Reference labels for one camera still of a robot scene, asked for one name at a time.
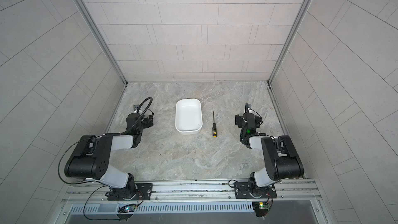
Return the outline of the aluminium mounting rail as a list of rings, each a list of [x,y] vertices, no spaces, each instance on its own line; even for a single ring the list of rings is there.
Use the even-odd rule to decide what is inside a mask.
[[[150,200],[142,203],[164,202],[232,202],[232,201],[267,201],[271,199],[236,199],[234,188],[229,186],[234,181],[220,180],[177,180],[177,181],[141,181],[153,184]],[[287,179],[274,184],[277,198],[273,201],[321,200],[322,196],[313,179]],[[67,186],[66,193],[59,197],[61,204],[88,203],[139,203],[138,201],[108,201],[107,187],[90,183]]]

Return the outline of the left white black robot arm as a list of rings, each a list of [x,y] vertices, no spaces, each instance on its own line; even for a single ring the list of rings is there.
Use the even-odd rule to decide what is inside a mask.
[[[122,172],[110,165],[111,152],[136,148],[142,139],[144,129],[153,126],[153,111],[140,105],[125,120],[126,131],[108,133],[102,136],[84,135],[76,144],[65,164],[66,177],[91,179],[109,188],[105,194],[108,201],[149,200],[152,184],[137,184],[131,173]]]

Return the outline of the right green circuit board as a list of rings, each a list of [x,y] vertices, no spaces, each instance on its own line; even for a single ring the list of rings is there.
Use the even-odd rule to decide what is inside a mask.
[[[262,218],[269,213],[271,205],[268,202],[252,202],[252,208],[256,217]]]

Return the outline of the left green circuit board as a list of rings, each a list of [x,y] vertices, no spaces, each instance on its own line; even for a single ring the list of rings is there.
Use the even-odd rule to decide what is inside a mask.
[[[132,214],[136,211],[136,209],[137,209],[136,204],[128,204],[120,207],[118,210],[118,214]]]

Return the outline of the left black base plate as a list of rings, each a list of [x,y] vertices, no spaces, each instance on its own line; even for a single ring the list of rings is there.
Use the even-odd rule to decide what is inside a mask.
[[[108,201],[147,201],[151,198],[152,188],[151,183],[137,183],[131,189],[110,189],[105,196]]]

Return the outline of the black yellow handled screwdriver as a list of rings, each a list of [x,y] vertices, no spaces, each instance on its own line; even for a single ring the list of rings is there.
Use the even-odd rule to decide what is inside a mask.
[[[212,135],[213,135],[214,138],[216,138],[217,137],[217,126],[216,126],[216,123],[215,123],[215,113],[212,112],[212,114],[213,114]]]

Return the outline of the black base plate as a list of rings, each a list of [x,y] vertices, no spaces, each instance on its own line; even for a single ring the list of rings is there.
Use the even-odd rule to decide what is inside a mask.
[[[151,183],[137,183],[131,189],[110,189],[105,196],[108,201],[147,201],[151,198],[152,188]]]
[[[255,183],[247,181],[234,181],[230,187],[234,188],[236,199],[274,199],[277,193],[274,185],[267,187],[257,187]]]

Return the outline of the white rectangular plastic bin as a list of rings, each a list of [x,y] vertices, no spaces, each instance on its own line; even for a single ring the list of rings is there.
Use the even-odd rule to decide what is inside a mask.
[[[202,106],[198,99],[176,103],[175,128],[182,135],[198,134],[203,127]]]

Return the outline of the green circuit board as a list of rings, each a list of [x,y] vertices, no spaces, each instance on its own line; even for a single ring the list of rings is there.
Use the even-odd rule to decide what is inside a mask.
[[[136,209],[137,209],[136,204],[128,204],[120,207],[118,210],[118,214],[132,214],[136,211]]]
[[[271,205],[268,202],[252,202],[252,208],[256,217],[262,218],[269,213]]]

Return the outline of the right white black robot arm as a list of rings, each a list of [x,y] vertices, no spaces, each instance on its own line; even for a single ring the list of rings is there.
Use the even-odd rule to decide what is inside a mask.
[[[282,179],[295,179],[304,175],[304,166],[288,135],[270,136],[257,132],[262,117],[246,103],[244,113],[235,116],[240,128],[239,141],[249,149],[263,153],[264,168],[251,173],[245,191],[252,198],[275,197],[273,185]]]

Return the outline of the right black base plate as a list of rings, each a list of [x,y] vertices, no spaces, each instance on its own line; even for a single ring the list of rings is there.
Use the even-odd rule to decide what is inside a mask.
[[[230,187],[234,188],[236,199],[274,199],[277,193],[274,185],[267,187],[257,187],[255,183],[247,181],[234,181]]]

